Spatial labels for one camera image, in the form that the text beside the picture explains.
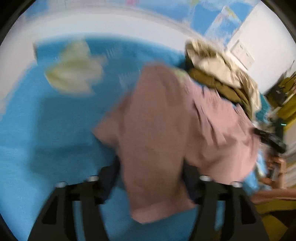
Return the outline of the person's right hand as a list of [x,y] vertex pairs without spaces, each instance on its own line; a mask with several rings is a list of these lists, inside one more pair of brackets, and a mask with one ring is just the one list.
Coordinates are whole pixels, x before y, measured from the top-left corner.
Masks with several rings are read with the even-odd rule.
[[285,189],[286,161],[276,155],[269,154],[266,159],[267,175],[262,182],[273,189]]

